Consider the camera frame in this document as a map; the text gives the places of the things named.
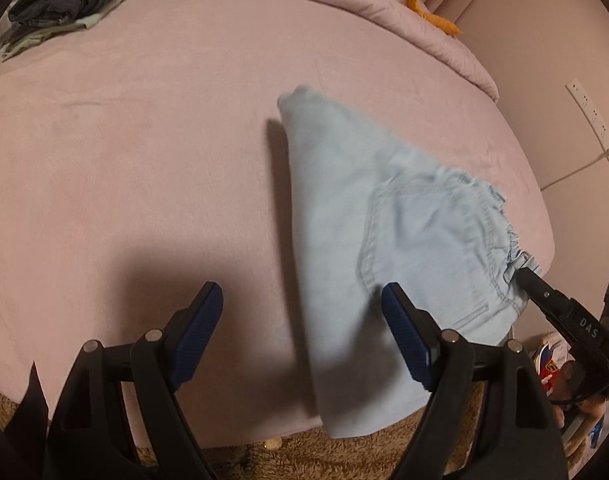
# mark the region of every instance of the light blue jeans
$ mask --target light blue jeans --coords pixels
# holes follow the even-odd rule
[[[429,398],[383,319],[383,286],[400,283],[442,328],[497,344],[527,300],[513,273],[539,268],[493,186],[312,89],[278,106],[318,407],[332,437],[373,433]]]

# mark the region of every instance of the pink comforter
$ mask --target pink comforter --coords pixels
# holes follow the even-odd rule
[[[131,341],[215,280],[225,312],[179,396],[199,442],[319,423],[276,122],[298,84],[496,185],[549,268],[542,196],[475,57],[395,2],[321,1],[127,0],[0,64],[2,393],[35,360],[53,409],[85,340]]]

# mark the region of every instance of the robotic arm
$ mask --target robotic arm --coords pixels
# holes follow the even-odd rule
[[[515,280],[571,344],[574,404],[609,399],[609,287],[600,321],[528,269]],[[65,383],[47,431],[46,402],[33,368],[29,388],[0,430],[0,480],[216,480],[175,399],[198,367],[222,312],[222,290],[207,283],[191,305],[133,344],[87,341]],[[432,393],[421,423],[390,480],[566,480],[560,430],[530,357],[520,342],[468,342],[441,330],[397,283],[383,288],[382,310],[415,380]],[[158,468],[140,464],[124,410],[121,382],[135,384]],[[472,381],[485,383],[467,465],[444,475],[467,409]],[[568,417],[563,434],[577,419]],[[609,480],[609,435],[579,480]]]

